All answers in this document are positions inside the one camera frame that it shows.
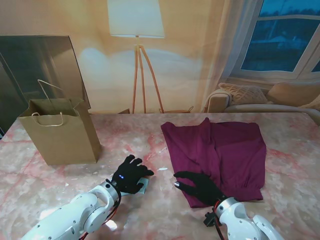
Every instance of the throw pillow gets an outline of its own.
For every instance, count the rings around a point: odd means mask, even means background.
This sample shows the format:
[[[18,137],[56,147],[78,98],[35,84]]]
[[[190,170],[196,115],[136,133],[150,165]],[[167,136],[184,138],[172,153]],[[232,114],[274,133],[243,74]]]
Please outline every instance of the throw pillow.
[[[320,81],[312,83],[280,82],[265,96],[274,104],[299,107],[311,103],[320,94]]]
[[[231,106],[241,104],[272,104],[272,102],[268,102],[258,86],[239,86],[221,82],[219,83],[219,87],[232,95]]]
[[[317,109],[320,111],[320,95],[315,98],[312,102],[302,105],[299,108],[304,108],[304,109]]]

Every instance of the beige sofa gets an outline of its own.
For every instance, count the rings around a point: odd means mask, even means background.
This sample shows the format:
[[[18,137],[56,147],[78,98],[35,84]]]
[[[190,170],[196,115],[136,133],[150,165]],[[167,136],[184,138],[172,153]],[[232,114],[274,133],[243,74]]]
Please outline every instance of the beige sofa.
[[[214,91],[207,99],[206,113],[306,113],[320,126],[320,111],[299,106],[309,104],[320,95],[320,82],[275,84],[270,90],[261,88],[274,104],[232,105],[232,95],[222,89]]]

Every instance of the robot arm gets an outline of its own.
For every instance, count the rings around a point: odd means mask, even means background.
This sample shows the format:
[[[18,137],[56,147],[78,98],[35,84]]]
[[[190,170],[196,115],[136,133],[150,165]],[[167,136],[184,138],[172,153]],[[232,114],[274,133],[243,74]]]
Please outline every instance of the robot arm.
[[[205,174],[181,171],[174,174],[176,178],[187,178],[194,182],[194,187],[176,181],[174,186],[191,196],[195,196],[212,208],[211,213],[205,215],[204,224],[207,227],[215,226],[223,240],[219,229],[219,222],[226,224],[229,240],[284,240],[271,223],[260,215],[250,219],[245,205],[233,197],[226,197]]]
[[[117,190],[106,180],[38,222],[22,240],[78,240],[84,232],[100,228],[117,202]]]
[[[263,216],[255,215],[253,219],[250,219],[247,216],[245,205],[236,201],[234,197],[225,199],[216,209],[212,210],[212,213],[206,214],[204,223],[207,225],[212,218],[219,218],[221,224],[226,224],[230,240],[284,240]]]
[[[77,195],[38,222],[22,240],[78,240],[108,221],[121,202],[121,192],[135,194],[142,187],[140,178],[154,173],[135,156],[128,156],[112,176],[89,192]]]

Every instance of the burgundy garment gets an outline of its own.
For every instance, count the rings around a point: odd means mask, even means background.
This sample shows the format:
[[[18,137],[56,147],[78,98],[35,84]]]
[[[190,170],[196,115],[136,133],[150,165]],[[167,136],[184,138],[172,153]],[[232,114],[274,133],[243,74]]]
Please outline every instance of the burgundy garment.
[[[227,196],[238,201],[262,200],[265,184],[266,144],[256,123],[213,123],[206,118],[198,126],[161,126],[174,173],[204,173]],[[194,186],[188,179],[179,178]],[[206,207],[183,192],[191,208]]]

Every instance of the table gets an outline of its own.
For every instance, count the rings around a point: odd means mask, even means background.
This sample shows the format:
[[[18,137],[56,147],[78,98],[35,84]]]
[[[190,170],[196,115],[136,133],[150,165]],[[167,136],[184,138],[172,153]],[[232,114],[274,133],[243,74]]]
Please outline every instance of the table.
[[[320,130],[305,113],[101,114],[92,121],[103,145],[97,164],[48,166],[19,121],[0,141],[0,240],[15,240],[50,210],[110,178],[129,154],[155,172],[146,194],[125,196],[108,226],[88,240],[214,239],[202,223],[209,208],[190,209],[173,186],[173,168],[160,125],[256,122],[267,145],[264,200],[245,203],[285,239],[320,239]],[[224,236],[226,227],[221,227]]]

